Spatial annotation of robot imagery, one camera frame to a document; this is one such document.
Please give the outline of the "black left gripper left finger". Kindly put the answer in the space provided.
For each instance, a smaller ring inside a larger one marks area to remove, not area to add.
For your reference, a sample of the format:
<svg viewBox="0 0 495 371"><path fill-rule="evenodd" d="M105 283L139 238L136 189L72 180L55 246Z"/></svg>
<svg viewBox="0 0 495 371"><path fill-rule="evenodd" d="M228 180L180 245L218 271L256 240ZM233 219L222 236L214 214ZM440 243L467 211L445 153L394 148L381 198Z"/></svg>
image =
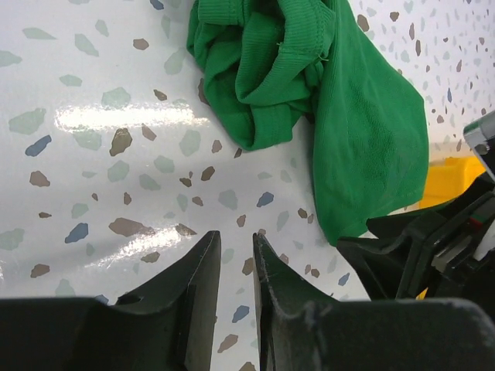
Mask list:
<svg viewBox="0 0 495 371"><path fill-rule="evenodd" d="M220 280L220 233L113 305L97 298L1 302L3 370L207 370Z"/></svg>

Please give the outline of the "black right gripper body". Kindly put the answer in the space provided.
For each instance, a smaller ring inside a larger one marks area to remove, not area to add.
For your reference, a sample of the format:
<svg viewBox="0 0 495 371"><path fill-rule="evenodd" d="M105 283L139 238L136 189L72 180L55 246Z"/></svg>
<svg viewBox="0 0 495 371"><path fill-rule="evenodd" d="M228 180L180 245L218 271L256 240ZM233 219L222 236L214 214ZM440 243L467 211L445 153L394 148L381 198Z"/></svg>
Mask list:
<svg viewBox="0 0 495 371"><path fill-rule="evenodd" d="M493 221L494 181L483 173L446 203L369 219L374 237L342 237L336 248L372 300L469 298L478 277L494 274L494 244L475 255Z"/></svg>

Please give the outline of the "green tank top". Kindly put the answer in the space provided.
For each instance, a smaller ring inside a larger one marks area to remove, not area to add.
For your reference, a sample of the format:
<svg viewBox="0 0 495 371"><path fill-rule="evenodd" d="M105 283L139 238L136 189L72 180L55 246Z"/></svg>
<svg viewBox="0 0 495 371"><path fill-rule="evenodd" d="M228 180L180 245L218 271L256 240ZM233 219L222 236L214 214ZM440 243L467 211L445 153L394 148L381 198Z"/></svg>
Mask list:
<svg viewBox="0 0 495 371"><path fill-rule="evenodd" d="M186 48L203 94L245 150L314 121L312 185L329 243L420 200L424 101L374 47L346 1L196 1Z"/></svg>

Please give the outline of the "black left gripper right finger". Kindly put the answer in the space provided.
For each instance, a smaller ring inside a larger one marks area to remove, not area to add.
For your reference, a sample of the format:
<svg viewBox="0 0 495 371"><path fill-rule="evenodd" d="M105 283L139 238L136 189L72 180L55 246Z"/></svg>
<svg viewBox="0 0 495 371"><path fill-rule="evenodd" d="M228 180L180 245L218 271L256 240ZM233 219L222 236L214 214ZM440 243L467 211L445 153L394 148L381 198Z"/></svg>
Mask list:
<svg viewBox="0 0 495 371"><path fill-rule="evenodd" d="M494 324L459 298L337 301L253 236L263 370L492 370Z"/></svg>

